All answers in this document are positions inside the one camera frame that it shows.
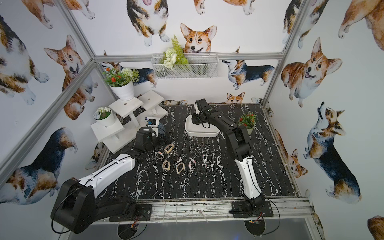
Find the silver chain watch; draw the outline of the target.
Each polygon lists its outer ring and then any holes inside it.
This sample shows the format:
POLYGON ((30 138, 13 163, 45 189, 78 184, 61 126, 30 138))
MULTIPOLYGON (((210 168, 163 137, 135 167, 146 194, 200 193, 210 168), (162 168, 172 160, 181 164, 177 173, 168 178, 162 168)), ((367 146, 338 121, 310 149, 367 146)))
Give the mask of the silver chain watch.
POLYGON ((204 166, 206 166, 208 164, 208 159, 206 157, 203 157, 202 163, 204 166))

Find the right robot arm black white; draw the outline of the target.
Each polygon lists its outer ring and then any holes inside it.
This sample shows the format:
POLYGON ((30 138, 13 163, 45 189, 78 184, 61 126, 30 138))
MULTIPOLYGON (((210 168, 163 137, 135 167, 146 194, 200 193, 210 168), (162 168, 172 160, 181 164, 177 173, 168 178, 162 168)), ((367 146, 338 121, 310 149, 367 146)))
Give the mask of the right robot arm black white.
POLYGON ((254 214, 265 204, 265 197, 257 183, 253 168, 253 155, 248 131, 214 109, 200 111, 198 114, 193 113, 192 123, 195 125, 207 123, 209 126, 215 126, 223 133, 229 156, 236 162, 241 174, 244 186, 245 207, 250 215, 254 214))

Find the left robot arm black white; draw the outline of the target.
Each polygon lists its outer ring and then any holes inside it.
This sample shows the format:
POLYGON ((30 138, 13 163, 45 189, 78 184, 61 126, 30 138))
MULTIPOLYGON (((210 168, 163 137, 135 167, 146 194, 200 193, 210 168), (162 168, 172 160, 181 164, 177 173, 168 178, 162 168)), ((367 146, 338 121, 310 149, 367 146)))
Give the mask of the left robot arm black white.
POLYGON ((64 182, 51 212, 51 222, 65 227, 67 232, 79 234, 92 223, 109 217, 122 216, 138 219, 136 201, 118 196, 110 202, 98 199, 112 182, 135 168, 135 158, 144 155, 120 154, 98 171, 79 180, 64 182))

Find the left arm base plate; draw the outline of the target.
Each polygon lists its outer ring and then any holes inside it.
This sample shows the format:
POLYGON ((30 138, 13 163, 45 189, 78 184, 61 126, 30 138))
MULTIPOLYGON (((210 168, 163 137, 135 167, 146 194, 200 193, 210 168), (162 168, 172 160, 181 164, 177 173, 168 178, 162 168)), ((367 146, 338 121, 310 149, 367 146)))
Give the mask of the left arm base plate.
POLYGON ((128 212, 122 215, 112 216, 110 222, 134 222, 134 221, 149 221, 151 219, 153 205, 138 204, 135 208, 130 207, 128 212))

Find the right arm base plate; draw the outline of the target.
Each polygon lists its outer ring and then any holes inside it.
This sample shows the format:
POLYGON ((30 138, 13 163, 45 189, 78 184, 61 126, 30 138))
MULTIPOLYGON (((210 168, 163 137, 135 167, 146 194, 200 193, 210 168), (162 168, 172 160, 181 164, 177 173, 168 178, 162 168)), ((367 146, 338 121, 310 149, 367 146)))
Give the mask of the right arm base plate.
POLYGON ((252 208, 245 201, 232 202, 231 209, 229 211, 235 219, 239 218, 258 218, 258 217, 273 217, 274 212, 272 210, 271 202, 266 201, 262 206, 252 208))

